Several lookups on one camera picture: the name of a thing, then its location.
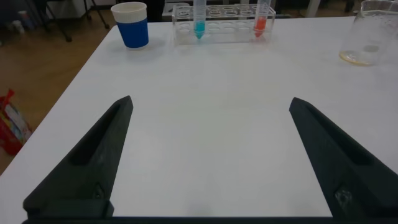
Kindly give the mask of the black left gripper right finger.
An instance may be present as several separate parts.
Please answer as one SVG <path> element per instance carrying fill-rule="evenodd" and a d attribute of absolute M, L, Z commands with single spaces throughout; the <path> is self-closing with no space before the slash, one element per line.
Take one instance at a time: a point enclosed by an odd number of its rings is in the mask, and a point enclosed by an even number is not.
<path fill-rule="evenodd" d="M 334 218 L 397 218 L 393 170 L 309 102 L 289 111 Z"/>

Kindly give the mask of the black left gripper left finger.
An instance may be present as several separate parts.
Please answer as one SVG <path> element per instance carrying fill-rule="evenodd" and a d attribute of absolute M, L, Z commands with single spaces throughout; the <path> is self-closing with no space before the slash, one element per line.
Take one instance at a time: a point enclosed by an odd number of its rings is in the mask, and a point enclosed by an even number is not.
<path fill-rule="evenodd" d="M 110 197 L 132 111 L 130 96 L 109 107 L 24 200 L 29 218 L 112 216 Z"/>

